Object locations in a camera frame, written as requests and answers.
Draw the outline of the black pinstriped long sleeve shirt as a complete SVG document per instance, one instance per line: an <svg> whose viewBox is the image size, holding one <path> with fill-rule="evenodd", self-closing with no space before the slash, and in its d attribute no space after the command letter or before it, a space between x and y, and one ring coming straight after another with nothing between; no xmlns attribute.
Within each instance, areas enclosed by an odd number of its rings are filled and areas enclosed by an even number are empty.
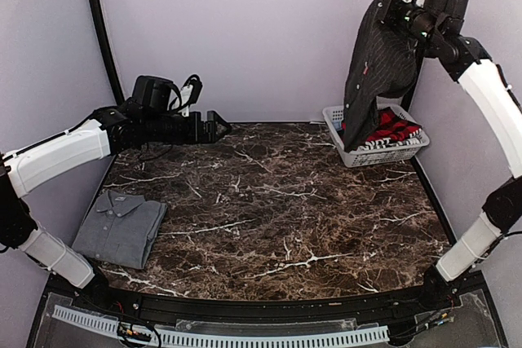
<svg viewBox="0 0 522 348"><path fill-rule="evenodd" d="M461 54L456 37L463 20L444 13L435 16L414 5L411 27L394 28L377 21L377 1L370 3L361 21L345 84L345 152L357 149L376 129L377 120L368 115L378 110L379 96L400 98L415 85L421 56L451 64Z"/></svg>

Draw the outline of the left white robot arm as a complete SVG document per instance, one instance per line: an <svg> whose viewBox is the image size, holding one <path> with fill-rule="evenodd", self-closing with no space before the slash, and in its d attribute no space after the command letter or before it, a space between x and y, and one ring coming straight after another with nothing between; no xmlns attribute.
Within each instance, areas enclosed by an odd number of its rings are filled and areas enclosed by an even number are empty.
<svg viewBox="0 0 522 348"><path fill-rule="evenodd" d="M95 110L72 129L1 157L1 244L18 249L48 271L83 289L82 296L98 312L115 305L111 289L95 280L97 272L79 253L34 220L24 197L40 185L90 161L116 156L147 143L208 144L230 134L232 126L217 112L205 119L166 112L132 115L120 108Z"/></svg>

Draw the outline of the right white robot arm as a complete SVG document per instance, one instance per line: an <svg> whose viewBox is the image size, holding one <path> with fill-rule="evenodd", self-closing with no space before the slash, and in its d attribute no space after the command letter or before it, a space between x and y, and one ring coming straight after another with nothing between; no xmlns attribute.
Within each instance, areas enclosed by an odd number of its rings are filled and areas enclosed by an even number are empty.
<svg viewBox="0 0 522 348"><path fill-rule="evenodd" d="M453 81L473 99L507 159L511 178L490 193L479 217L423 276L417 304L432 311L458 290L463 276L510 235L521 217L521 105L502 69L460 31L469 0L378 0L377 18L427 45Z"/></svg>

